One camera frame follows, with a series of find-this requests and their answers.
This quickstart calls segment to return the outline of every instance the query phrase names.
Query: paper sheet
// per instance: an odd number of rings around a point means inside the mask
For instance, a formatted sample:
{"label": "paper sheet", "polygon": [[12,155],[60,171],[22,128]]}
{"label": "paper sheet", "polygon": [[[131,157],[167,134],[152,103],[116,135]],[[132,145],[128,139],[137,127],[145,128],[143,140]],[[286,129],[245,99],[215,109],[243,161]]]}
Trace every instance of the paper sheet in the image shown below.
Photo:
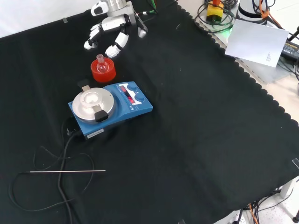
{"label": "paper sheet", "polygon": [[236,20],[225,54],[276,67],[288,34],[286,30]]}

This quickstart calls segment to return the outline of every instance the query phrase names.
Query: electronic equipment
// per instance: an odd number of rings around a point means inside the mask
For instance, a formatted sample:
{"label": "electronic equipment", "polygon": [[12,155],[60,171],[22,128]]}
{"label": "electronic equipment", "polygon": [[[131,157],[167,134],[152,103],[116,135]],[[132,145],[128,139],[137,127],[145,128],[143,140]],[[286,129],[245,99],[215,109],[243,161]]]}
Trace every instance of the electronic equipment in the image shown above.
{"label": "electronic equipment", "polygon": [[223,9],[217,6],[224,8],[224,5],[220,0],[213,0],[213,4],[207,6],[206,21],[221,22]]}
{"label": "electronic equipment", "polygon": [[281,52],[281,56],[292,62],[298,62],[299,60],[299,45],[286,41],[284,48]]}
{"label": "electronic equipment", "polygon": [[135,82],[117,83],[104,88],[85,85],[82,90],[68,104],[86,139],[153,110]]}

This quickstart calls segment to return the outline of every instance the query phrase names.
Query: black cloth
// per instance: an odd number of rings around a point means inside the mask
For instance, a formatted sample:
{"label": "black cloth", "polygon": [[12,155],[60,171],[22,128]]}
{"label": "black cloth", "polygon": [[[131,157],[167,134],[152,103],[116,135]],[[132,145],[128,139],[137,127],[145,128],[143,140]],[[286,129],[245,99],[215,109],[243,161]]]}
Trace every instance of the black cloth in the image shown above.
{"label": "black cloth", "polygon": [[[133,4],[137,12],[148,10],[145,1]],[[0,40],[1,223],[68,223],[64,206],[24,212],[7,189],[17,172],[33,169],[40,145],[62,150],[60,126],[80,92],[77,81],[92,79],[91,62],[117,35],[106,34],[97,50],[85,51],[98,19],[85,12]],[[233,58],[176,3],[146,24],[148,35],[131,34],[114,59],[112,83],[135,81],[154,110],[70,144],[68,155],[88,153],[97,169],[107,170],[83,195],[88,175],[63,175],[67,196],[77,198],[75,223],[211,224],[298,175],[292,163],[299,155],[298,123]],[[37,158],[39,167],[53,162],[42,151]],[[77,158],[65,169],[90,165]],[[28,209],[61,201],[57,178],[21,176],[17,200]]]}

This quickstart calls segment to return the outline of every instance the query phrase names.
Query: red display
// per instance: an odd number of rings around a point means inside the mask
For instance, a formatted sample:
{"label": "red display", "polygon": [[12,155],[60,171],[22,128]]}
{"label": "red display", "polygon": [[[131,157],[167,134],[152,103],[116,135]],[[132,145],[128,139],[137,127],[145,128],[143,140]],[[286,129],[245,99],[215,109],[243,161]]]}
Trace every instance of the red display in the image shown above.
{"label": "red display", "polygon": [[128,100],[130,101],[130,103],[135,103],[135,101],[133,100],[133,98],[131,97],[131,95],[128,93],[128,91],[126,90],[126,88],[121,85],[121,90],[125,93],[126,97],[128,98]]}

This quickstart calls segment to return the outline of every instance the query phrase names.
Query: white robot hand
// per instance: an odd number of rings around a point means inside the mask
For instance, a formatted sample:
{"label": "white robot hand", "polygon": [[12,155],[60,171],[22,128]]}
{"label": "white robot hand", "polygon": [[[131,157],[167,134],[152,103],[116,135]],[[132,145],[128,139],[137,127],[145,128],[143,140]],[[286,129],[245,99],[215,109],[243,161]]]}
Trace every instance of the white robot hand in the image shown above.
{"label": "white robot hand", "polygon": [[113,58],[119,54],[121,49],[123,49],[128,42],[129,35],[127,35],[126,32],[127,27],[137,26],[138,36],[140,38],[143,38],[147,34],[148,29],[134,11],[130,1],[106,1],[107,0],[100,0],[91,9],[92,15],[94,16],[107,13],[108,17],[91,28],[89,39],[84,43],[84,48],[95,48],[97,46],[97,40],[100,38],[102,33],[120,29],[121,32],[117,36],[114,45],[111,45],[106,50],[106,55]]}

